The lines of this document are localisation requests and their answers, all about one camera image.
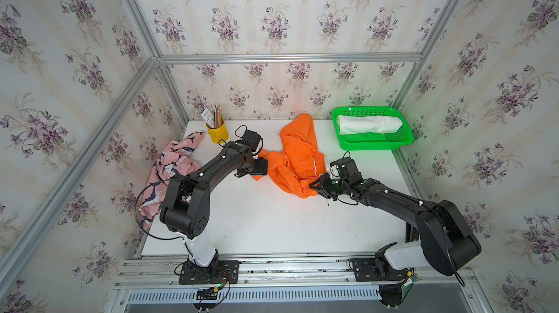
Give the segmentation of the orange cloth garment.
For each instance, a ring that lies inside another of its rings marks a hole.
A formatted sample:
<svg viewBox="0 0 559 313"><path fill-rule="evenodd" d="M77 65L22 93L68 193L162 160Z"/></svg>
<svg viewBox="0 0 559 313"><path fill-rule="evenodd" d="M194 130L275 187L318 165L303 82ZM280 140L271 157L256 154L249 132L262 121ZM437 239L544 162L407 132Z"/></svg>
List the orange cloth garment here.
<svg viewBox="0 0 559 313"><path fill-rule="evenodd" d="M301 114L280 131L282 151L261 150L268 161L270 179L288 194L306 199L317 196L310 184L327 173L325 155L319 151L313 118Z"/></svg>

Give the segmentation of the white shorts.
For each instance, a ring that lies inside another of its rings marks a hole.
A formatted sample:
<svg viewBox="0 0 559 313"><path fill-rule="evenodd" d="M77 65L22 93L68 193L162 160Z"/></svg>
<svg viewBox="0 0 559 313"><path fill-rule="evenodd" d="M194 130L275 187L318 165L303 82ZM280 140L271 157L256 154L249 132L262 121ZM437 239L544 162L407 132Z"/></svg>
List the white shorts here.
<svg viewBox="0 0 559 313"><path fill-rule="evenodd" d="M354 134L390 134L397 132L403 122L398 117L393 116L345 116L339 115L336 118L341 135Z"/></svg>

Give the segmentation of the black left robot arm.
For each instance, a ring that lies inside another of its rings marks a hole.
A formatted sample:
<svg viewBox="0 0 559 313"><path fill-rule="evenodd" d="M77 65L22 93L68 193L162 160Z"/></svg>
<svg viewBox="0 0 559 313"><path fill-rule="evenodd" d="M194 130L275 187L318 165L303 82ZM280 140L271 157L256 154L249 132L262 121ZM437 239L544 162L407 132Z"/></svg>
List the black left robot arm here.
<svg viewBox="0 0 559 313"><path fill-rule="evenodd" d="M229 141L208 163L193 173L170 179L160 208L160 222L177 234L189 252L189 258L202 269L218 262L218 251L210 243L206 226L210 220L211 192L231 173L266 176L268 161L258 154L263 138L245 130L236 141Z"/></svg>

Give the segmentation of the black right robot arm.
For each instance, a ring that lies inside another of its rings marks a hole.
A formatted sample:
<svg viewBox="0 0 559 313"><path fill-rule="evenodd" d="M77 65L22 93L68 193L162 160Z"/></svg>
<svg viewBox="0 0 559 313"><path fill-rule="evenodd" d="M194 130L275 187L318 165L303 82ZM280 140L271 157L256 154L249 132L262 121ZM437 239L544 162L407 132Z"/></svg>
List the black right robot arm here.
<svg viewBox="0 0 559 313"><path fill-rule="evenodd" d="M336 175L322 174L309 184L310 189L326 199L346 195L355 202L377 208L406 222L418 231L419 255L406 256L404 246L392 245L385 250L385 260L392 268L403 269L427 262L442 275L454 275L482 251L473 230L457 206L448 200L423 201L373 178L362 177L355 160L341 158L330 164Z"/></svg>

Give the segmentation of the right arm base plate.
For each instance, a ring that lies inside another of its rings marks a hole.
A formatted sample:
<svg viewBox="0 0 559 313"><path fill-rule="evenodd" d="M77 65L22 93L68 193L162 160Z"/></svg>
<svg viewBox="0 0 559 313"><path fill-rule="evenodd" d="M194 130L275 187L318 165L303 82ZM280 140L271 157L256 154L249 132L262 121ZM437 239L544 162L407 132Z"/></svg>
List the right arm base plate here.
<svg viewBox="0 0 559 313"><path fill-rule="evenodd" d="M402 282L412 275L407 269L393 269L384 259L349 259L349 268L357 282Z"/></svg>

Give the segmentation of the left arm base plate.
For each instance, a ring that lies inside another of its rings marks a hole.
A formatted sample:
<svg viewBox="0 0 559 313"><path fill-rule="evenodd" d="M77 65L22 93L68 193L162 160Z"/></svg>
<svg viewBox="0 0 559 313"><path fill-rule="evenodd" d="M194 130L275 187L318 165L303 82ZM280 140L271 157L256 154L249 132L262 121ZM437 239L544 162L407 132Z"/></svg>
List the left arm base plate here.
<svg viewBox="0 0 559 313"><path fill-rule="evenodd" d="M202 284L237 284L239 275L239 261L215 260L209 267L202 267L187 260L177 272L180 285Z"/></svg>

